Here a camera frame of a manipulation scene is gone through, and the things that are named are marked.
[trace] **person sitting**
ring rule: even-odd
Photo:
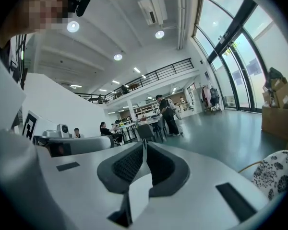
[[[102,104],[102,96],[101,94],[97,98],[98,104]]]
[[[108,129],[105,122],[101,122],[100,124],[100,133],[106,136],[112,136],[115,138],[119,143],[121,143],[123,135],[122,134],[113,134],[111,133],[112,130],[117,130],[116,126],[113,126],[112,129]]]
[[[78,128],[75,128],[74,132],[75,132],[75,134],[73,135],[73,138],[84,138],[84,135],[79,133]]]

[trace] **black rubber pad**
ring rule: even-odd
[[[217,185],[216,188],[241,222],[256,214],[256,210],[230,183]]]
[[[80,164],[78,164],[77,162],[72,162],[72,163],[66,163],[66,164],[58,165],[57,169],[58,169],[58,171],[65,171],[65,170],[69,170],[69,169],[72,169],[72,168],[78,167],[78,166],[80,166]]]

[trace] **white ceiling beam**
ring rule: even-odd
[[[85,64],[85,65],[88,65],[90,67],[93,67],[93,68],[96,68],[96,69],[99,69],[101,71],[104,71],[105,69],[100,66],[100,65],[97,65],[91,61],[88,61],[88,60],[85,60],[79,56],[76,56],[74,54],[71,54],[71,53],[66,53],[64,51],[60,51],[59,49],[57,48],[52,48],[52,47],[49,47],[49,46],[43,46],[42,47],[42,50],[46,51],[46,52],[49,52],[49,53],[52,53],[52,54],[55,54],[55,55],[59,55],[59,56],[62,56],[62,57],[65,57],[67,59],[71,59],[71,60],[74,60],[74,61],[77,61],[77,62],[80,62],[82,64]]]
[[[73,37],[72,34],[70,33],[66,33],[64,31],[60,31],[60,34],[69,37],[72,40],[77,41],[78,43],[88,47],[89,49],[96,51],[97,53],[101,54],[102,56],[104,56],[105,58],[113,61],[113,56],[108,54],[105,50],[103,50],[102,48],[100,48],[99,46],[97,46],[96,44],[92,44],[89,40],[87,40],[85,37],[83,36],[79,36],[77,35],[76,37]]]
[[[127,23],[127,25],[130,27],[130,29],[132,30],[132,32],[134,33],[136,39],[138,40],[140,46],[143,47],[143,41],[142,39],[138,36],[138,33],[136,32],[135,27],[132,25],[132,23],[130,22],[130,20],[127,18],[126,14],[124,13],[124,11],[121,9],[121,7],[119,6],[119,4],[117,3],[116,0],[109,0],[113,6],[118,10],[118,12],[121,14],[121,16],[123,17],[123,19],[125,20],[125,22]]]
[[[95,26],[99,31],[106,35],[118,48],[120,48],[120,50],[128,53],[127,47],[115,36],[115,33],[113,31],[106,31],[100,20],[90,20],[87,17],[82,17],[81,19]]]

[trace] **gray chair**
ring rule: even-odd
[[[88,138],[50,138],[48,144],[50,144],[50,146],[55,146],[55,144],[62,145],[64,151],[66,150],[64,155],[83,154],[113,147],[112,141],[108,136]]]
[[[151,137],[153,138],[154,142],[156,142],[156,138],[154,136],[154,129],[150,125],[148,124],[140,125],[138,126],[137,130],[144,145],[151,140]]]

